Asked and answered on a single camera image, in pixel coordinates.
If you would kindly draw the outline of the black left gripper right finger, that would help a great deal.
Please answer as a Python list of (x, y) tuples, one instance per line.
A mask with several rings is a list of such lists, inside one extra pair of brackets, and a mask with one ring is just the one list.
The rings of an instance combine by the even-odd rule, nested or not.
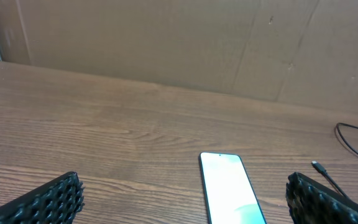
[(306, 175), (288, 176), (286, 200), (295, 224), (358, 224), (358, 204)]

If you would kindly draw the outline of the black smartphone lit screen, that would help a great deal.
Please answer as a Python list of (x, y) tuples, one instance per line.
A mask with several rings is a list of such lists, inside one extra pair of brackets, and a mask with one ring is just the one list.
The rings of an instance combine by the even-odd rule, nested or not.
[(199, 160), (211, 224), (266, 224), (240, 156), (202, 152)]

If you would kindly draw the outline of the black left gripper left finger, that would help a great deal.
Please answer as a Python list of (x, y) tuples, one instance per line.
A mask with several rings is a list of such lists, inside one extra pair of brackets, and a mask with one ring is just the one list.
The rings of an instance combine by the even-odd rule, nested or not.
[(83, 183), (70, 171), (0, 206), (0, 224), (72, 223), (84, 207)]

